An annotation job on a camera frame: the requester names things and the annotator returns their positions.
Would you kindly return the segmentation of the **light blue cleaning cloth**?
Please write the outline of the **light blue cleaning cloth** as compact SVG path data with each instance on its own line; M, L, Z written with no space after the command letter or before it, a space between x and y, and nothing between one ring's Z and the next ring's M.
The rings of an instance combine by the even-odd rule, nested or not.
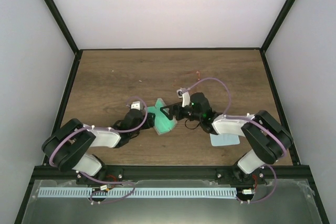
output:
M219 146L230 146L240 144L240 139L238 135L233 134L210 134L211 145L214 147Z

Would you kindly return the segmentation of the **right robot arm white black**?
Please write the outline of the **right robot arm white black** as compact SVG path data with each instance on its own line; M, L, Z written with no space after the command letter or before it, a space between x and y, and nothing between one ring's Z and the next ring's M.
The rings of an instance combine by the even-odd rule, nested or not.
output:
M252 173L265 165L272 165L284 157L293 144L291 134L267 111L245 116L227 115L212 109L201 92L182 99L182 102L165 105L160 111L169 119L197 121L202 130L213 135L245 137L251 150L243 155L232 168L232 176L244 184Z

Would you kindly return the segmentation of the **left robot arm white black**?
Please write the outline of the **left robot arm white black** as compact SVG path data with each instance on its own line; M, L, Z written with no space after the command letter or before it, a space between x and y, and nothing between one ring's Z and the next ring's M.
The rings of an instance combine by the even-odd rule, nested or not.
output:
M42 151L49 164L61 172L77 170L85 173L95 184L107 178L103 162L87 150L92 147L121 148L140 134L141 130L154 127L155 114L144 114L130 109L124 119L110 128L97 128L71 119L42 144Z

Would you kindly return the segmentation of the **grey glasses case green inside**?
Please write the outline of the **grey glasses case green inside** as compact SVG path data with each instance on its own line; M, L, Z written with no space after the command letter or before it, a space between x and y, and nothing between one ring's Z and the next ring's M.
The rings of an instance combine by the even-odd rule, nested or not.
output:
M154 119L154 129L158 135L166 134L172 131L177 125L177 120L173 118L168 119L160 110L160 108L166 106L162 98L158 98L154 106L148 107L148 112L155 115Z

